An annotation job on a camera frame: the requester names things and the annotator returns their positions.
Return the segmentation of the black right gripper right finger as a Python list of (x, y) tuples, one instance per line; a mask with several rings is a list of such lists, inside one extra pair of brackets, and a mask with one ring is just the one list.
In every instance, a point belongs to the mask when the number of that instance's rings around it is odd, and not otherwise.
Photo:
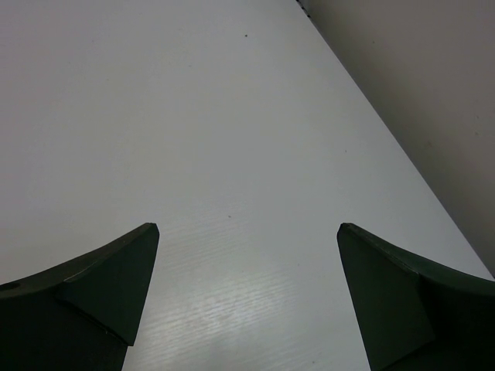
[(352, 224), (340, 258), (372, 370), (492, 370), (494, 282)]

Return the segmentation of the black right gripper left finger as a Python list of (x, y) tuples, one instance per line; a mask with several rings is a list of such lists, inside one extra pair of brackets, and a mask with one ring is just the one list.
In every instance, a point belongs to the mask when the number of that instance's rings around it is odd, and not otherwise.
[(1, 286), (3, 370), (120, 370), (135, 344), (159, 229)]

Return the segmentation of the aluminium table edge rail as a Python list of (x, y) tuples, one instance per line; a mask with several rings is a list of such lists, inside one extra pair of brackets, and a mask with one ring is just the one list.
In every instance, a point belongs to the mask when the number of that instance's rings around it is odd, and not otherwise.
[(311, 11), (309, 9), (309, 0), (296, 0), (303, 12), (308, 18), (311, 18)]

